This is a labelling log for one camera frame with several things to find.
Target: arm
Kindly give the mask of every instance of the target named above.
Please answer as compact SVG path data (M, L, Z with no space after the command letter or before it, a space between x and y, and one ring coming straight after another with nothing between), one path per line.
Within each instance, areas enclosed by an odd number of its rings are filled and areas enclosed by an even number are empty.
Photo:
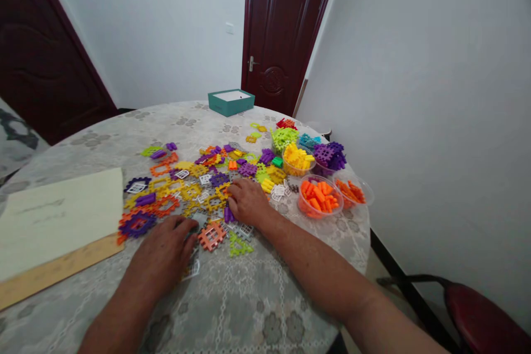
M79 354L135 353L158 300L178 284L197 235L194 220L171 216L142 242L118 289L87 330Z
M229 190L235 218L262 232L311 299L346 326L362 352L446 352L331 247L271 208L258 184L236 180Z

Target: door panel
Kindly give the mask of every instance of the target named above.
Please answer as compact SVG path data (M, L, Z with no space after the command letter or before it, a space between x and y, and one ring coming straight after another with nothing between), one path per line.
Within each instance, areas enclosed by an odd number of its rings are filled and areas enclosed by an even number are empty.
M1 1L0 97L50 144L114 116L50 0Z
M248 55L257 64L244 73L256 105L293 113L322 1L251 0Z

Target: chair seat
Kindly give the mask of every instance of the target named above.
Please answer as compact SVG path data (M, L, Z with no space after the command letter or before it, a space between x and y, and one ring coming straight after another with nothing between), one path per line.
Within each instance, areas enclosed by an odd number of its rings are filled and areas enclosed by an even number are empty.
M475 354L531 353L531 338L501 308L475 290L451 284L446 307Z

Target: red chair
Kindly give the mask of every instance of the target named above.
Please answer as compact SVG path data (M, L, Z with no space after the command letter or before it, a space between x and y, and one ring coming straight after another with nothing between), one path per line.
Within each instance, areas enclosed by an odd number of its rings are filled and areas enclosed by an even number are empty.
M438 282L444 301L459 335L463 352L474 354L530 354L531 337L501 308L468 286L433 275L377 278L385 287L416 282Z

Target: light switch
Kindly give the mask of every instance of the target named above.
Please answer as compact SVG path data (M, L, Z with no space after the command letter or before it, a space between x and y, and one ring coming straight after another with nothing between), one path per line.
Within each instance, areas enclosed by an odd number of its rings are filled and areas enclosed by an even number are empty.
M229 34L234 34L234 25L229 23L229 22L226 22L225 23L225 32L227 32Z

